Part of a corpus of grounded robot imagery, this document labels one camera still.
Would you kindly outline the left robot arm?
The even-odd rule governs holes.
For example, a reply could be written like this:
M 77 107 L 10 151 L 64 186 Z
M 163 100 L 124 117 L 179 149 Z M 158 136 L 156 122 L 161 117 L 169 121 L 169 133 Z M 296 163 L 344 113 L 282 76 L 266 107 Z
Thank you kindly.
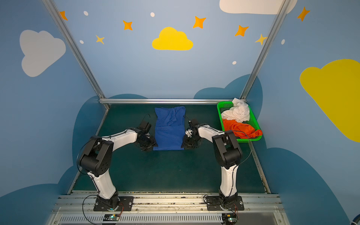
M 143 151 L 156 146 L 149 131 L 130 128 L 109 136 L 92 136 L 78 159 L 78 165 L 91 177 L 97 190 L 97 205 L 105 211 L 114 211 L 119 206 L 118 191 L 113 185 L 109 169 L 113 152 L 128 144 L 136 143 Z

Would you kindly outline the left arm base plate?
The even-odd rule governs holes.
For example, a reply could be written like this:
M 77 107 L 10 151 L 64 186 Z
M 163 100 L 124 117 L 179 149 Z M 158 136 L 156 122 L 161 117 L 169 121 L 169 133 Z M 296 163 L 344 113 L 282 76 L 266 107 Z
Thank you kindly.
M 95 212 L 129 212 L 132 210 L 132 196 L 115 196 L 111 199 L 97 197 L 93 210 Z

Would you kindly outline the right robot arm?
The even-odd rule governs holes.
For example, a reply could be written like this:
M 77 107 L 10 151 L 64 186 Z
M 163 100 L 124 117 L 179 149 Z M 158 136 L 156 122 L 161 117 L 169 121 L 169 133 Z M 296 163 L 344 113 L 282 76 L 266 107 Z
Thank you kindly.
M 190 125 L 185 131 L 183 146 L 196 148 L 201 140 L 213 144 L 215 159 L 221 167 L 219 198 L 222 204 L 231 204 L 238 200 L 236 187 L 237 171 L 243 157 L 233 131 L 220 131 L 207 124 Z

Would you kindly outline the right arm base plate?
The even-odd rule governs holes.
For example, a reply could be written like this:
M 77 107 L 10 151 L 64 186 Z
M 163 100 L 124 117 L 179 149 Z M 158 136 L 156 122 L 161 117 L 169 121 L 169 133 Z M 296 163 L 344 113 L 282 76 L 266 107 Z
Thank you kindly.
M 220 196 L 205 195 L 203 201 L 208 211 L 243 211 L 244 203 L 242 197 L 232 196 L 230 198 L 222 198 Z

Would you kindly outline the blue panda print t-shirt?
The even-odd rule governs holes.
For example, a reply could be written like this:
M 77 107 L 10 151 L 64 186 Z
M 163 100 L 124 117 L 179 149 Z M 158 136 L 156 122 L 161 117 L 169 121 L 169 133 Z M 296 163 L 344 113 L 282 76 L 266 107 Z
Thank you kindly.
M 185 113 L 183 106 L 155 108 L 155 151 L 181 151 L 185 136 Z

